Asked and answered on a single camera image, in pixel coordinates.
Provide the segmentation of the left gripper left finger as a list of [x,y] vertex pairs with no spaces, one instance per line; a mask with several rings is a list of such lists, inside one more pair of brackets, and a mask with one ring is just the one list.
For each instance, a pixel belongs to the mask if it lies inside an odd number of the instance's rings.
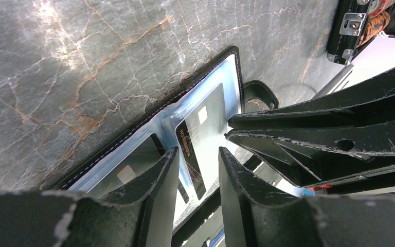
[[80,191],[0,191],[0,246],[170,246],[178,148],[100,199]]

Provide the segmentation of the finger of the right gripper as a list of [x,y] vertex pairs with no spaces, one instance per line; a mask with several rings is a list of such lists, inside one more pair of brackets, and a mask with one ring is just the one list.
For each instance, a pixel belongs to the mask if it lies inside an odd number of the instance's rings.
[[395,120],[363,127],[233,129],[227,139],[298,187],[395,171]]
[[367,126],[395,120],[395,67],[323,97],[279,109],[238,114],[234,129]]

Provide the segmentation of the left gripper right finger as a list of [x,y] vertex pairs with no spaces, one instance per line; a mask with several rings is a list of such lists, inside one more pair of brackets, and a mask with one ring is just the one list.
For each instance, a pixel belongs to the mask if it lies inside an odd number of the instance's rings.
[[298,198],[219,148],[227,246],[395,246],[395,196]]

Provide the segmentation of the black leather card holder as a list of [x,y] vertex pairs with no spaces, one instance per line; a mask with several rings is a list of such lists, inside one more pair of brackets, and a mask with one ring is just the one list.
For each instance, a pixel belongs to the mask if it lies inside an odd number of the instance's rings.
[[217,150],[238,146],[226,140],[228,120],[250,100],[271,109],[279,102],[261,81],[243,82],[239,49],[227,48],[185,88],[132,125],[56,185],[102,197],[146,171],[168,149],[178,147],[179,179],[174,229],[182,226],[218,187]]

